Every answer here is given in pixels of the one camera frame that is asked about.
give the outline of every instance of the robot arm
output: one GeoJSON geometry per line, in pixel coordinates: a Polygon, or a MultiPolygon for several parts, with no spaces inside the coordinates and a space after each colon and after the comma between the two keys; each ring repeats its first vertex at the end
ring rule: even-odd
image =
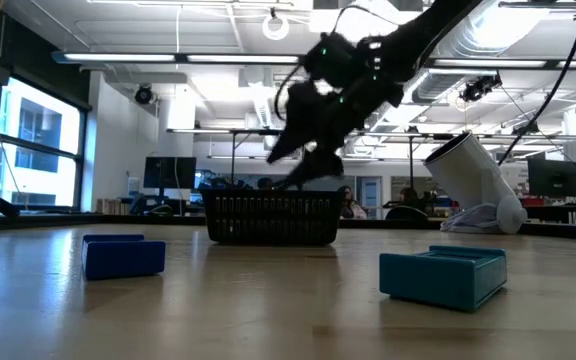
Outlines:
{"type": "Polygon", "coordinates": [[[268,163],[293,153],[309,142],[314,151],[288,175],[286,186],[343,173],[335,151],[354,129],[384,101],[398,107],[404,84],[412,79],[437,43],[481,0],[436,0],[415,20],[396,31],[362,39],[355,47],[337,33],[322,34],[304,57],[309,79],[288,89],[286,127],[268,163]],[[314,82],[325,80],[340,92],[319,94],[314,82]]]}

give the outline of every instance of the computer monitor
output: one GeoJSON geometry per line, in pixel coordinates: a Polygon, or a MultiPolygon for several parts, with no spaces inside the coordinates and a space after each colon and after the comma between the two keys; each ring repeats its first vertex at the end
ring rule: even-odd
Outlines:
{"type": "Polygon", "coordinates": [[[159,189],[159,196],[162,197],[164,189],[194,189],[197,158],[179,157],[176,159],[177,168],[175,169],[174,157],[147,157],[144,187],[159,189]]]}
{"type": "Polygon", "coordinates": [[[530,195],[576,197],[576,162],[528,159],[530,195]]]}

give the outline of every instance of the table surface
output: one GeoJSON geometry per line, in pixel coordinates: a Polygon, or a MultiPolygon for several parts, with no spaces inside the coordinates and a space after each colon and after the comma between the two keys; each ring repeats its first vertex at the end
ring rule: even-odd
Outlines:
{"type": "Polygon", "coordinates": [[[0,359],[576,359],[576,240],[340,230],[326,248],[232,247],[202,227],[0,232],[0,359]],[[86,282],[81,237],[168,242],[161,276],[86,282]],[[391,300],[378,255],[507,250],[475,314],[391,300]]]}

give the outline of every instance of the basket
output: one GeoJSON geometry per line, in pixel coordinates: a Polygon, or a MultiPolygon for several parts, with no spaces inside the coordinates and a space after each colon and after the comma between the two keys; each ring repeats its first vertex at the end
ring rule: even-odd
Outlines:
{"type": "Polygon", "coordinates": [[[327,245],[343,194],[329,191],[200,190],[210,239],[221,243],[327,245]]]}

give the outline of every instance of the blue block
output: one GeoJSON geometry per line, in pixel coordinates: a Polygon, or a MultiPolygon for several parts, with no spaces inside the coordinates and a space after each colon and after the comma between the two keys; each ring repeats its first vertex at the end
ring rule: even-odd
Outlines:
{"type": "Polygon", "coordinates": [[[379,291],[402,300],[474,312],[506,283],[506,251],[431,246],[379,256],[379,291]]]}
{"type": "Polygon", "coordinates": [[[164,271],[166,243],[143,235],[85,235],[81,251],[86,279],[153,275],[164,271]]]}

